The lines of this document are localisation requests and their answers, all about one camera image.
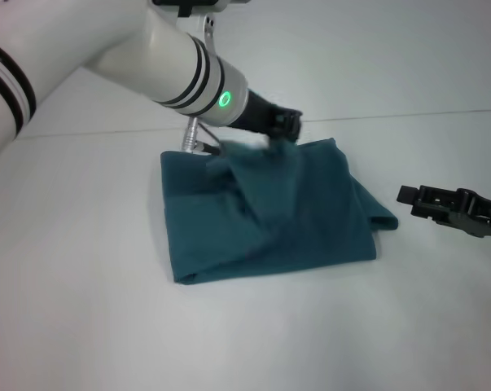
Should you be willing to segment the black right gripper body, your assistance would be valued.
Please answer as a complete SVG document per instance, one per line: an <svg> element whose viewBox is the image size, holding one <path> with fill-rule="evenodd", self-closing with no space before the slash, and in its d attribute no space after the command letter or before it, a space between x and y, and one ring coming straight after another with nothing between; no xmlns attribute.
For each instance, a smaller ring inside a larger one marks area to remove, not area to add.
<svg viewBox="0 0 491 391"><path fill-rule="evenodd" d="M452 225L476 238L491 237L491 200L474 191L459 188L457 201L449 211Z"/></svg>

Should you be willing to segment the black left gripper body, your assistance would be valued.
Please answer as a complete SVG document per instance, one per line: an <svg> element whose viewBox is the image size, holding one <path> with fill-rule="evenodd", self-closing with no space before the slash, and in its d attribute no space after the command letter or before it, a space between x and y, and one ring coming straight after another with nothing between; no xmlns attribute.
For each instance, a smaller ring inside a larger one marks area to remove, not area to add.
<svg viewBox="0 0 491 391"><path fill-rule="evenodd" d="M283 108L248 90L243 112L229 124L229 127L269 137L280 137L283 134L283 114Z"/></svg>

